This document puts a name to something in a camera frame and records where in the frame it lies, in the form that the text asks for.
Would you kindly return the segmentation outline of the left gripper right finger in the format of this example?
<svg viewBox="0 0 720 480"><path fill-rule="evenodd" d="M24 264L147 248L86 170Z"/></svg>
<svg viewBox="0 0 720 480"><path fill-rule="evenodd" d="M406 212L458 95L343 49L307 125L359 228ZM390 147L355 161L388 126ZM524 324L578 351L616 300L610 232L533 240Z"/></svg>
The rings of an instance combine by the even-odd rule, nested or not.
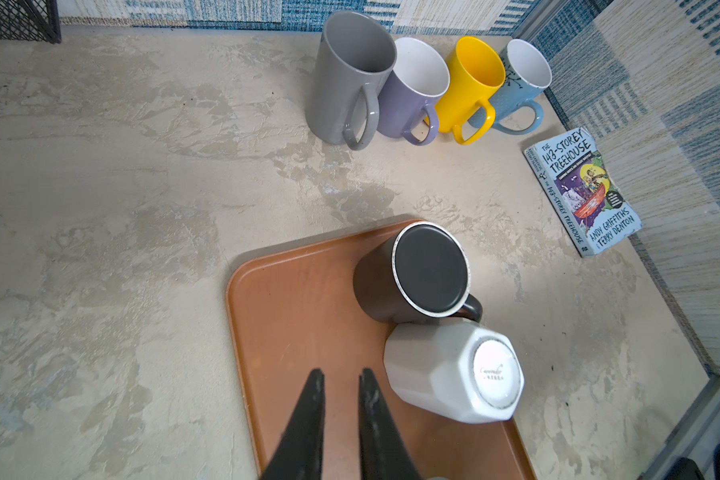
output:
<svg viewBox="0 0 720 480"><path fill-rule="evenodd" d="M361 478L420 480L370 368L364 368L359 377L358 408Z"/></svg>

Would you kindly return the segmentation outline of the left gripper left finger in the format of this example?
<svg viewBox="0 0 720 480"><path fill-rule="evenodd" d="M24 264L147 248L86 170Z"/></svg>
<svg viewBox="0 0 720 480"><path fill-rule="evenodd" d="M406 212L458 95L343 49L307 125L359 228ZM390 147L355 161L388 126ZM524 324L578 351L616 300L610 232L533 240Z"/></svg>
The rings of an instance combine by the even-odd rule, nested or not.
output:
<svg viewBox="0 0 720 480"><path fill-rule="evenodd" d="M325 407L325 376L313 369L261 480L322 478Z"/></svg>

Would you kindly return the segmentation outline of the purple mug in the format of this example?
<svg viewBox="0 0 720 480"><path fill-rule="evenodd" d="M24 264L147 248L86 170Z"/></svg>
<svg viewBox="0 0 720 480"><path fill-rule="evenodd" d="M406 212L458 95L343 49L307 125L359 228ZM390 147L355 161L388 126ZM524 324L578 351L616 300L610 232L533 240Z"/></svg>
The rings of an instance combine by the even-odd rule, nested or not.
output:
<svg viewBox="0 0 720 480"><path fill-rule="evenodd" d="M443 57L422 40L401 37L395 47L395 66L379 94L377 131L426 146L439 131L435 105L450 86L449 70Z"/></svg>

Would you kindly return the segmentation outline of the grey mug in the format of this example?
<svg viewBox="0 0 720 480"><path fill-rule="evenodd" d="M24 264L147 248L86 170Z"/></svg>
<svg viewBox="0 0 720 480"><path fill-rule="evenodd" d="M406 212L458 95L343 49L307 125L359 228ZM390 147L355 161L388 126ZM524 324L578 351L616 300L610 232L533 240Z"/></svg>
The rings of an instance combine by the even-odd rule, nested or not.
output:
<svg viewBox="0 0 720 480"><path fill-rule="evenodd" d="M312 133L328 144L366 148L379 125L380 91L396 60L394 39L378 21L353 11L332 13L305 107Z"/></svg>

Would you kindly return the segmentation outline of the yellow mug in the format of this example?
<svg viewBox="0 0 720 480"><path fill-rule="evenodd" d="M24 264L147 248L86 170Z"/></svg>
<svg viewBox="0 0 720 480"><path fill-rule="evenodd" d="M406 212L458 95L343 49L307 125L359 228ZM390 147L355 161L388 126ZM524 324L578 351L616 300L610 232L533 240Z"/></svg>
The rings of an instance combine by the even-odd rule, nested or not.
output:
<svg viewBox="0 0 720 480"><path fill-rule="evenodd" d="M471 145L481 139L497 119L490 103L505 81L505 68L497 52L471 36L459 39L447 58L433 53L422 74L426 89L438 97L435 112L426 120L431 134L452 133L457 143ZM485 119L469 136L463 126L483 110Z"/></svg>

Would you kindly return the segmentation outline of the blue speckled mug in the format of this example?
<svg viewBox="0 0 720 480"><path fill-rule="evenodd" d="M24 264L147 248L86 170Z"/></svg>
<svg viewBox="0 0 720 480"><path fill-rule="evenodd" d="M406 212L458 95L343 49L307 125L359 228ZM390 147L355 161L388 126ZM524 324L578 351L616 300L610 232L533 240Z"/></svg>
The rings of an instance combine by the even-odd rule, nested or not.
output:
<svg viewBox="0 0 720 480"><path fill-rule="evenodd" d="M544 112L535 98L552 81L552 72L544 55L531 43L512 39L499 54L505 69L505 83L490 98L495 109L492 128L505 134L526 135L542 123ZM520 130L501 125L501 121L518 109L529 107L534 111L534 121Z"/></svg>

